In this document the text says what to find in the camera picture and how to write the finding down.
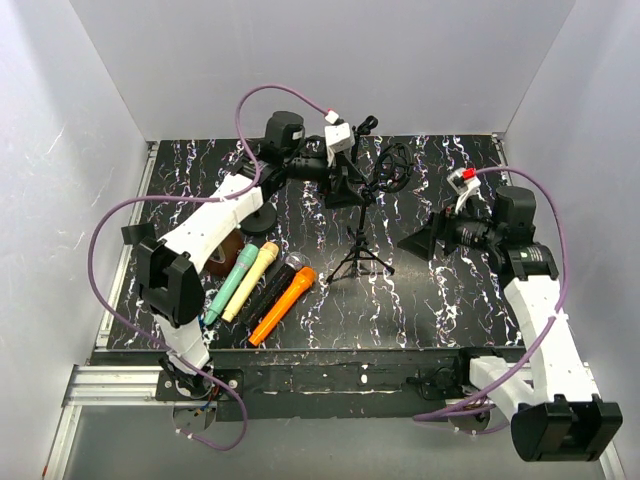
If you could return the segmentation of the mint green microphone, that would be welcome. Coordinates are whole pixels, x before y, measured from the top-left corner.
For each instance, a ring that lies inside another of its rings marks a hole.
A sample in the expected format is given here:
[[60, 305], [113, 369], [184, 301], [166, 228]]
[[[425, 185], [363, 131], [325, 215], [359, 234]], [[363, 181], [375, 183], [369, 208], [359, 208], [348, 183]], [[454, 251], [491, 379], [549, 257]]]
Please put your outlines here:
[[258, 256], [259, 248], [254, 244], [246, 245], [239, 253], [237, 260], [211, 301], [203, 319], [205, 326], [211, 325], [224, 311], [231, 297], [240, 285]]

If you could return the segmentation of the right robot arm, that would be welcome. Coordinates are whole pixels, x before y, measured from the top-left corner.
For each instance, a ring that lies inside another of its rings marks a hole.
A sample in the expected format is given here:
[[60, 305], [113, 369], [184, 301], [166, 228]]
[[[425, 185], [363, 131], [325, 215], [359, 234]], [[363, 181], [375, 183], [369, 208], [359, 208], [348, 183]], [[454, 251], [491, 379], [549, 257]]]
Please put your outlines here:
[[431, 213], [398, 246], [426, 261], [437, 242], [447, 254], [459, 247], [487, 253], [526, 351], [514, 365], [496, 353], [468, 354], [452, 373], [453, 387], [502, 412], [522, 460], [596, 461], [623, 416], [617, 403], [601, 399], [577, 352], [561, 305], [566, 288], [551, 251], [534, 239], [535, 196], [503, 186], [488, 217], [472, 215], [469, 203], [464, 196]]

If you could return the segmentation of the cream mic round stand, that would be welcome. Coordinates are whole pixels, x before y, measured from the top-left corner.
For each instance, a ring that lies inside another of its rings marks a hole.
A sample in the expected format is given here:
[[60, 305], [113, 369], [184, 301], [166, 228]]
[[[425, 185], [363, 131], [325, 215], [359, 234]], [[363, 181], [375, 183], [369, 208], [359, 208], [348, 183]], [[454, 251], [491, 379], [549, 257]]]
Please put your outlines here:
[[271, 232], [277, 224], [277, 211], [267, 202], [257, 211], [250, 214], [240, 223], [240, 229], [245, 235], [260, 236]]

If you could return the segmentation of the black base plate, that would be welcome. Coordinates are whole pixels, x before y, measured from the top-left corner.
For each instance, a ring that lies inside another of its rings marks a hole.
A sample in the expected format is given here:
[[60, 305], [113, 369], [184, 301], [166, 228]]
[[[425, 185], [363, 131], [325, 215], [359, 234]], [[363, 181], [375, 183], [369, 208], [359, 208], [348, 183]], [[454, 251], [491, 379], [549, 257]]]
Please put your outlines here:
[[509, 365], [521, 347], [448, 349], [227, 349], [211, 353], [213, 374], [241, 397], [218, 387], [193, 397], [220, 422], [294, 418], [412, 418], [472, 392], [468, 366], [493, 354]]

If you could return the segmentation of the silver mesh studio microphone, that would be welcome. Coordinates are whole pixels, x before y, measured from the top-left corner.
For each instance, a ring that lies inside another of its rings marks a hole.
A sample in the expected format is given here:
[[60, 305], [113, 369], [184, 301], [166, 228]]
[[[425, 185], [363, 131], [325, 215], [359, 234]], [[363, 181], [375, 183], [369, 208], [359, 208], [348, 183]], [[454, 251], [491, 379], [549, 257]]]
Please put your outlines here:
[[293, 281], [296, 273], [305, 265], [306, 258], [300, 252], [291, 252], [282, 265], [266, 283], [263, 290], [251, 300], [248, 310], [240, 316], [240, 321], [249, 329], [255, 329], [261, 319], [275, 305]]

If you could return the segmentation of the cream microphone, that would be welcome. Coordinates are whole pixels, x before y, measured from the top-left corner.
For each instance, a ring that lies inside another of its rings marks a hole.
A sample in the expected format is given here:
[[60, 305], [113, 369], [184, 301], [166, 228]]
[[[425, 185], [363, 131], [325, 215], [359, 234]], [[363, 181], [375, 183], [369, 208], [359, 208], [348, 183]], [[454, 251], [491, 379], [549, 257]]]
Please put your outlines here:
[[263, 244], [251, 268], [226, 305], [221, 315], [222, 320], [231, 322], [237, 316], [264, 272], [276, 260], [278, 253], [279, 247], [275, 243], [266, 242]]

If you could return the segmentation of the orange microphone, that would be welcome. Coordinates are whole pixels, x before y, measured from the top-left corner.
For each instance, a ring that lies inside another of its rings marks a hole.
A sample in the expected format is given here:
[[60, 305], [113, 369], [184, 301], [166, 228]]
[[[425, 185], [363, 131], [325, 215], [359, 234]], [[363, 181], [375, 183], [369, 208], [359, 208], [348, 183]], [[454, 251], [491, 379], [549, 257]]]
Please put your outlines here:
[[286, 316], [299, 297], [311, 288], [316, 272], [309, 266], [287, 273], [276, 287], [277, 298], [249, 337], [249, 343], [258, 347]]

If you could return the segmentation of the round base mic stand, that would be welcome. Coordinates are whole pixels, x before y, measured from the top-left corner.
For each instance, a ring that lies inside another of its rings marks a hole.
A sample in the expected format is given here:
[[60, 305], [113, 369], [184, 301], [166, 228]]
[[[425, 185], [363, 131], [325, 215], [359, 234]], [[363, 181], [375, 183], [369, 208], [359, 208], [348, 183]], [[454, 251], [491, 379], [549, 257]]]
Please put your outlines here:
[[128, 246], [137, 246], [146, 238], [156, 238], [155, 227], [152, 223], [123, 226], [121, 235], [123, 243]]

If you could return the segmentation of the black tripod mic stand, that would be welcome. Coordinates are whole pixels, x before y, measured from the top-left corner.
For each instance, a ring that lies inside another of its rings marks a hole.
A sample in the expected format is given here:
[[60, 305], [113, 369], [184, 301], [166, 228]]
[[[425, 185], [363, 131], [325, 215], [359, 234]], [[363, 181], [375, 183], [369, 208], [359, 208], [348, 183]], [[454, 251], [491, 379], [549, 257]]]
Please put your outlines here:
[[354, 165], [358, 163], [358, 152], [360, 148], [361, 138], [363, 136], [370, 135], [372, 130], [375, 129], [377, 125], [378, 119], [374, 115], [369, 115], [360, 125], [352, 128], [354, 133], [354, 145], [351, 148], [350, 160]]

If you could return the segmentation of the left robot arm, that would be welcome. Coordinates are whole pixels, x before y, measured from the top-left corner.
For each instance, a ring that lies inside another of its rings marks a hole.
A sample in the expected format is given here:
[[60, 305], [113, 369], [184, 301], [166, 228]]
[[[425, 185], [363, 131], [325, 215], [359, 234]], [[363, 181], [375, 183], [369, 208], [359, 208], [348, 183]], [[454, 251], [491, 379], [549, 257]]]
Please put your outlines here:
[[198, 320], [205, 304], [200, 275], [212, 256], [229, 257], [233, 233], [248, 221], [265, 218], [269, 199], [289, 180], [315, 183], [329, 209], [363, 201], [355, 189], [362, 178], [355, 160], [361, 136], [378, 121], [369, 116], [352, 127], [335, 112], [327, 118], [313, 148], [300, 115], [273, 113], [263, 137], [248, 144], [214, 195], [203, 199], [184, 222], [162, 237], [147, 225], [135, 235], [138, 295], [153, 313], [169, 351], [162, 368], [190, 399], [205, 398], [213, 386], [204, 369], [210, 354]]

